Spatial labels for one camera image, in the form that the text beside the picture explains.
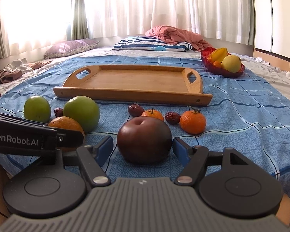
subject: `pink blanket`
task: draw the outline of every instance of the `pink blanket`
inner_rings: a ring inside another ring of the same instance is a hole
[[[191,43],[196,51],[201,51],[206,47],[213,47],[205,41],[200,34],[187,30],[178,29],[172,26],[160,25],[152,28],[145,33],[146,36],[153,36],[169,44],[178,44],[178,42]]]

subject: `black round disc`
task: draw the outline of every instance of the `black round disc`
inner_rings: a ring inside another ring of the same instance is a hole
[[[84,180],[64,169],[38,166],[23,170],[3,189],[3,198],[11,213],[42,219],[69,212],[87,193]]]
[[[266,173],[253,173],[247,166],[206,176],[200,182],[199,193],[217,212],[241,219],[275,214],[283,195],[276,179]]]

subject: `metal pin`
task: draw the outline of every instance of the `metal pin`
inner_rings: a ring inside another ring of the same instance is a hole
[[[97,177],[93,178],[93,182],[95,184],[105,184],[108,182],[108,178],[105,176],[97,176]]]
[[[192,178],[190,176],[180,176],[178,177],[177,182],[182,184],[189,184],[192,182]]]

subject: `striped pillow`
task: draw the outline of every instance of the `striped pillow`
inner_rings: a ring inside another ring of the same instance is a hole
[[[186,42],[178,44],[168,44],[155,37],[133,36],[125,38],[120,42],[116,43],[113,47],[113,50],[146,50],[146,51],[156,50],[156,51],[183,52],[192,50],[192,45]]]

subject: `small orange fruit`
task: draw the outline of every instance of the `small orange fruit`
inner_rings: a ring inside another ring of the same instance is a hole
[[[143,117],[153,117],[153,118],[158,118],[162,121],[164,121],[163,116],[161,112],[154,110],[153,108],[151,110],[146,110],[142,113]]]
[[[213,59],[211,58],[211,57],[209,57],[208,59],[207,59],[211,64],[213,64]]]
[[[221,63],[218,61],[213,62],[213,65],[218,67],[218,68],[221,68]]]
[[[52,121],[50,121],[48,126],[79,131],[83,134],[83,136],[85,136],[81,125],[78,122],[76,122],[74,119],[71,119],[69,117],[63,116],[63,117],[54,118]]]
[[[196,135],[204,132],[206,118],[199,110],[193,109],[181,115],[179,124],[185,132]]]

